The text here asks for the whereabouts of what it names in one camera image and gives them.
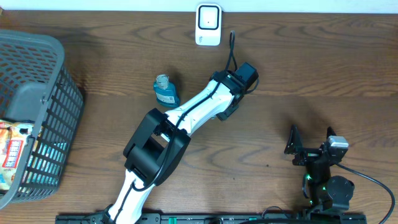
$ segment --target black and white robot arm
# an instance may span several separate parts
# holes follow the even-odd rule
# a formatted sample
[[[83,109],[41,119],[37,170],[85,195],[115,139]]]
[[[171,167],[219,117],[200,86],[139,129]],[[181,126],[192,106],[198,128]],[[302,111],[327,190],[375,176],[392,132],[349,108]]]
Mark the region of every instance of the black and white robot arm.
[[[257,79],[256,69],[244,63],[235,72],[215,72],[206,88],[184,105],[164,114],[157,109],[148,112],[123,151],[127,158],[124,165],[126,179],[105,219],[116,224],[135,223],[151,190],[164,182],[177,167],[190,136],[212,117],[226,120]],[[168,146],[161,146],[151,137],[153,134],[162,136],[169,142]],[[170,152],[165,160],[167,150]]]

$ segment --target gray basket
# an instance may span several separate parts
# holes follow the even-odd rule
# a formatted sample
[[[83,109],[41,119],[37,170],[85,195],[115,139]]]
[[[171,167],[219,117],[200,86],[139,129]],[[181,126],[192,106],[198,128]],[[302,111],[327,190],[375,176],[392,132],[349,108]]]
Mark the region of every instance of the gray basket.
[[[0,30],[0,118],[35,122],[14,181],[0,195],[0,209],[43,199],[59,188],[84,107],[64,58],[53,37]]]

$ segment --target blue bottle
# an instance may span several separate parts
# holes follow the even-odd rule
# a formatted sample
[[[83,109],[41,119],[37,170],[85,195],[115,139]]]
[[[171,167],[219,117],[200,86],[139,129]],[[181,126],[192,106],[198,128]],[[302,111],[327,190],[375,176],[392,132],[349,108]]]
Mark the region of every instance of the blue bottle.
[[[169,82],[169,77],[166,74],[158,75],[154,82],[154,90],[156,93],[156,100],[163,106],[176,108],[180,106],[180,99],[177,96],[177,90],[173,83]]]

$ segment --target white background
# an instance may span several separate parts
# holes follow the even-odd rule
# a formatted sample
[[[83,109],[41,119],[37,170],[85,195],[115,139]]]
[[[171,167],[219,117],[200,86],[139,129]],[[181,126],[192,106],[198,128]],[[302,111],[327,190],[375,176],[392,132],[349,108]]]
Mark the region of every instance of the white background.
[[[224,12],[398,13],[398,0],[0,0],[7,9],[195,12],[199,3]]]

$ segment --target wood grain surface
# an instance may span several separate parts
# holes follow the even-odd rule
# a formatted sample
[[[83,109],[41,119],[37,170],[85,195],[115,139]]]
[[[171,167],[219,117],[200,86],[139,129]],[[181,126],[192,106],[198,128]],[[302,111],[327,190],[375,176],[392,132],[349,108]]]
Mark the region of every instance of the wood grain surface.
[[[317,147],[333,126],[351,144],[342,164],[384,182],[398,195],[398,16],[224,13],[217,47],[195,44],[195,14],[184,12],[4,11],[3,29],[47,34],[64,46],[66,64],[86,92],[86,108],[59,191],[12,204],[0,223],[54,223],[114,203],[124,181],[122,151],[154,107],[152,83],[168,73],[182,102],[222,70],[236,31],[239,64],[253,64],[258,89],[225,122],[193,136],[180,165],[149,195],[145,208],[166,213],[262,212],[307,206],[303,167],[284,155],[291,124]],[[355,183],[351,211],[377,223],[388,193],[332,167]],[[397,223],[394,212],[388,223]]]

